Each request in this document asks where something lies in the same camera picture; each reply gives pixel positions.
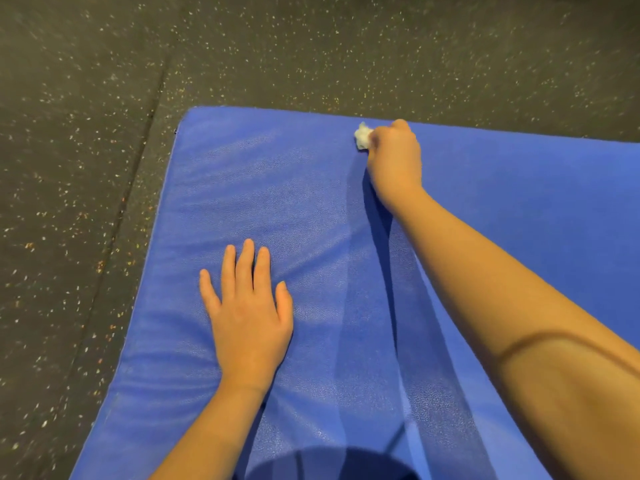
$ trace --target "pinky finger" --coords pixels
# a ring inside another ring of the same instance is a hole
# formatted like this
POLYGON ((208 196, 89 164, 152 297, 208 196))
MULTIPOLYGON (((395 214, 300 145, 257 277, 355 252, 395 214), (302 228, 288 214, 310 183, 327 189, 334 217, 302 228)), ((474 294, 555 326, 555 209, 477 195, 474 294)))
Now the pinky finger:
POLYGON ((222 304, 220 303, 220 298, 218 298, 216 291, 213 290, 211 276, 206 269, 200 270, 200 295, 209 317, 213 319, 213 317, 220 311, 220 306, 222 306, 222 304))

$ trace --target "person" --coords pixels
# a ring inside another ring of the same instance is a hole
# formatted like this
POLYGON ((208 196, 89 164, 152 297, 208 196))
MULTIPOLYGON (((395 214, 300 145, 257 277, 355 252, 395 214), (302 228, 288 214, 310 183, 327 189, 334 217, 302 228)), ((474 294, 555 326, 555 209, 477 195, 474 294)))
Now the person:
MULTIPOLYGON (((421 184, 420 145, 397 120, 371 134, 367 169, 452 320, 552 475, 640 474, 640 353, 516 259, 437 204, 421 184)), ((221 299, 205 270, 222 379, 152 480, 229 479, 293 331, 269 251, 228 246, 221 299)))

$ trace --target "blue mat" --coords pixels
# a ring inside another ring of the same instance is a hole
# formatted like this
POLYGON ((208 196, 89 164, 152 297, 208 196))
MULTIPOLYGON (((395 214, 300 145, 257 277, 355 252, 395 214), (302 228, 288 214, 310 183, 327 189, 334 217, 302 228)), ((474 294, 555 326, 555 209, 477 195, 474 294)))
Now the blue mat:
MULTIPOLYGON (((548 478, 375 198, 360 122, 187 113, 120 364, 73 479, 147 478, 211 398, 220 371, 198 270, 220 290, 224 246, 246 237, 271 249, 296 321, 239 479, 548 478)), ((412 128, 437 201, 640 347, 640 146, 412 128)))

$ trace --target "white wipe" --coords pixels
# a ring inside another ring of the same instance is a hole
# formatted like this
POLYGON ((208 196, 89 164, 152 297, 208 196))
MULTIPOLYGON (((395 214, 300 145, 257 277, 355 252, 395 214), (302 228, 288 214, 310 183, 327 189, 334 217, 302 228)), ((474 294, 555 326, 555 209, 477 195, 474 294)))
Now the white wipe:
POLYGON ((353 134, 356 137, 356 146, 359 150, 366 150, 369 147, 369 135, 372 131, 366 124, 360 123, 356 133, 353 134))

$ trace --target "person's left hand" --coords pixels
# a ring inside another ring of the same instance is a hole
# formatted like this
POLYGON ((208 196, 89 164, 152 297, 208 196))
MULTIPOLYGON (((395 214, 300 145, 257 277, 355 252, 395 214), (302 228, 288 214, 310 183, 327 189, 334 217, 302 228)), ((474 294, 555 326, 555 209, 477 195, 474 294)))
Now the person's left hand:
POLYGON ((274 303, 267 248, 258 252, 252 277, 254 253, 253 241, 247 239, 236 264, 236 249, 227 246, 222 261, 222 301, 206 269, 200 272, 200 294, 211 318, 222 380, 265 394, 291 340, 293 300, 280 282, 274 303))

